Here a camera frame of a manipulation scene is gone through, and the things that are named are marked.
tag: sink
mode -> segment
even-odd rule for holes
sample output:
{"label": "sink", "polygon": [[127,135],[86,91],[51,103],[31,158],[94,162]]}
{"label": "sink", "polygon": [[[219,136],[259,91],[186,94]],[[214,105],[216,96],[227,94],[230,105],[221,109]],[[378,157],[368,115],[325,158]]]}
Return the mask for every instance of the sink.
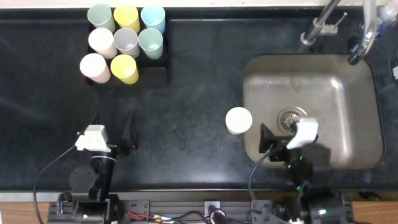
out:
{"label": "sink", "polygon": [[[246,65],[244,107],[253,118],[244,134],[254,162],[260,125],[276,136],[292,132],[289,119],[308,116],[319,122],[318,143],[331,151],[335,169],[368,169],[381,160],[384,145],[373,74],[365,62],[352,66],[347,55],[261,55]],[[266,159],[263,166],[282,167]]]}

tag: black round disc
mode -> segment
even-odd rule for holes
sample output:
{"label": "black round disc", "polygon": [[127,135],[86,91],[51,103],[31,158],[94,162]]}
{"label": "black round disc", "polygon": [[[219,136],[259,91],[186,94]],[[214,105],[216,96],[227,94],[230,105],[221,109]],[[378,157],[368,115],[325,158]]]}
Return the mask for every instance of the black round disc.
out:
{"label": "black round disc", "polygon": [[88,191],[95,183],[95,171],[91,166],[77,167],[69,176],[69,185],[72,190]]}

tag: yellow cup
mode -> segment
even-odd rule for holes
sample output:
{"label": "yellow cup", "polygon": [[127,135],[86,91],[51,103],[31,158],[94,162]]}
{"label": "yellow cup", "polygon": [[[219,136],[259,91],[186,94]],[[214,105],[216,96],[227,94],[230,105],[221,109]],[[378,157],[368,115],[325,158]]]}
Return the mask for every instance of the yellow cup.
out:
{"label": "yellow cup", "polygon": [[138,80],[137,64],[130,55],[118,55],[111,62],[111,71],[125,84],[134,84]]}
{"label": "yellow cup", "polygon": [[139,32],[138,10],[133,5],[118,6],[113,12],[113,17],[122,28],[130,28]]}

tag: black cup rack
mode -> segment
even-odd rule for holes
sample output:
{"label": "black cup rack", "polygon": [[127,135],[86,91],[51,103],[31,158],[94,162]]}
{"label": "black cup rack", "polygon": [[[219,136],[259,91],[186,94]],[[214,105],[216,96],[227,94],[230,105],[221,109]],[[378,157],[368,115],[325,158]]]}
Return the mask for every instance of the black cup rack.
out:
{"label": "black cup rack", "polygon": [[[141,10],[138,9],[139,17],[141,15]],[[89,85],[92,85],[96,88],[163,88],[167,87],[169,85],[169,42],[168,42],[168,26],[169,22],[166,21],[166,30],[163,33],[163,55],[158,58],[158,59],[150,59],[145,52],[140,48],[140,54],[137,58],[134,60],[137,63],[137,69],[138,69],[138,81],[132,85],[128,85],[123,83],[120,79],[115,77],[113,74],[111,75],[111,78],[106,82],[106,83],[96,83],[93,80],[86,78],[86,82]],[[119,24],[115,21],[115,32],[121,27]],[[89,34],[91,31],[95,29],[95,26],[91,23],[89,23],[88,26],[88,31]],[[140,32],[146,29],[145,24],[141,20],[140,17]],[[90,45],[88,44],[88,36],[87,36],[87,53],[96,53],[95,50],[93,50]],[[105,59],[106,64],[109,67],[109,70],[111,69],[111,62],[112,59]]]}

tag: faucet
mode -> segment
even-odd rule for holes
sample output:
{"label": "faucet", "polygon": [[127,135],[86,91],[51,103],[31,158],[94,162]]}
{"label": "faucet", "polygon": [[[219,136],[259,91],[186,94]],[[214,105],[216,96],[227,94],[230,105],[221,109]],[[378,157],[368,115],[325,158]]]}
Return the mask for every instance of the faucet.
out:
{"label": "faucet", "polygon": [[[318,18],[315,18],[308,28],[308,31],[302,33],[300,39],[305,45],[315,43],[318,35],[335,35],[338,31],[338,24],[347,16],[343,17],[335,25],[327,25],[325,21],[329,18],[331,12],[335,10],[340,0],[331,0],[329,4],[322,10]],[[364,35],[362,41],[355,45],[348,57],[350,65],[356,65],[362,60],[371,48],[377,31],[377,10],[376,0],[363,0],[364,14]]]}

